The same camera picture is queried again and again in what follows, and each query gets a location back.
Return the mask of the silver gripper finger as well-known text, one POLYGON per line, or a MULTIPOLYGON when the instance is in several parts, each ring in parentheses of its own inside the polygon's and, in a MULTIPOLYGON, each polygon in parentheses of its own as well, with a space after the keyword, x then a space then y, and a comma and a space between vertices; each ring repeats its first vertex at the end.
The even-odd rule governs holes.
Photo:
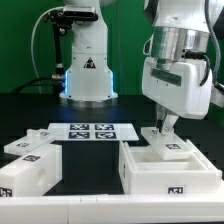
POLYGON ((171 134, 174 131, 174 125, 177 122, 179 116, 172 111, 167 111, 161 127, 162 134, 171 134))
POLYGON ((156 104, 156 127, 161 130, 164 119, 164 107, 160 104, 156 104))

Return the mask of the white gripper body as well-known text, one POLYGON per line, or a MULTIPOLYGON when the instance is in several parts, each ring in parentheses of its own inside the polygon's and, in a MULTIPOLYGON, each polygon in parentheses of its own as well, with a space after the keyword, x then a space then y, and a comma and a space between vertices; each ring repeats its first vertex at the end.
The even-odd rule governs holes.
POLYGON ((142 93, 178 116, 203 119, 208 112, 212 74, 204 85, 206 63, 202 60, 174 62, 168 71, 147 57, 143 67, 142 93))

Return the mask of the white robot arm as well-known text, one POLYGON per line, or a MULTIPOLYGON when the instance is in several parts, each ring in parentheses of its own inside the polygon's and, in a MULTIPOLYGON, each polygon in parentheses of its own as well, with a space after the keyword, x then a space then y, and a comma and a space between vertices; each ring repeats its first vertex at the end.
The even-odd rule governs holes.
MULTIPOLYGON (((60 94, 66 103, 86 106, 117 98, 101 13, 114 1, 65 0, 62 16, 73 31, 72 62, 60 94)), ((204 118, 211 95, 224 95, 217 81, 224 0, 145 0, 143 12, 154 31, 143 48, 142 93, 157 103, 157 128, 166 134, 180 117, 204 118)))

